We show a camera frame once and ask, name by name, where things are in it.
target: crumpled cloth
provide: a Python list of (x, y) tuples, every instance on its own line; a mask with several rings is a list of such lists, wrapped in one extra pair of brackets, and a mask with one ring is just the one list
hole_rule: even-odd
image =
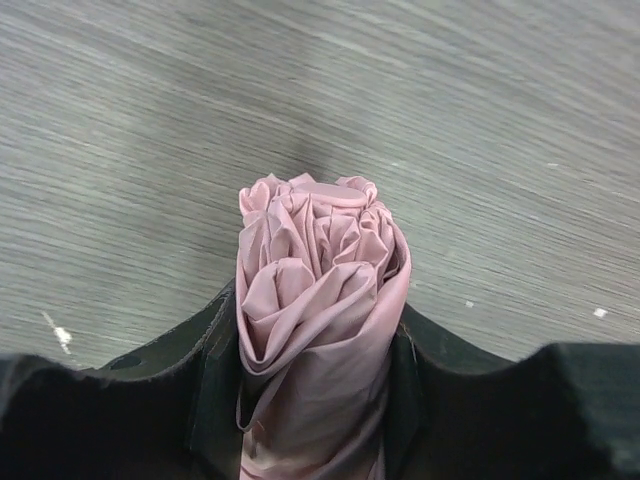
[(383, 480), (402, 232), (363, 177), (273, 175), (240, 191), (242, 480)]

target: pink garment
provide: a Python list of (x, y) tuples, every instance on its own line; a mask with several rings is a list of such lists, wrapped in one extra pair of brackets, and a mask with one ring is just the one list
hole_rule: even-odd
[(384, 480), (389, 346), (407, 242), (362, 178), (273, 175), (240, 192), (242, 480)]

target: wrinkled fabric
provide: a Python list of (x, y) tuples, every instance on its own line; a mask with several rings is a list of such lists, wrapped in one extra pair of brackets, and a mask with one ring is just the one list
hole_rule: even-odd
[(383, 480), (407, 242), (376, 186), (273, 175), (240, 192), (242, 480)]

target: pink fabric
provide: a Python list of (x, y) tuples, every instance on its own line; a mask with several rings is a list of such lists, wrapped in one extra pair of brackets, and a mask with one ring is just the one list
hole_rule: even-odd
[(377, 197), (362, 177), (308, 174), (240, 192), (242, 480), (384, 479), (388, 352), (411, 259)]

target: wooden floor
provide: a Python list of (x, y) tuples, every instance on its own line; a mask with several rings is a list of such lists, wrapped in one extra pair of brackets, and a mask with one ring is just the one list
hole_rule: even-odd
[(164, 332), (237, 191), (304, 171), (376, 181), (411, 302), (482, 347), (640, 342), (639, 88), (637, 0), (3, 0), (0, 349)]

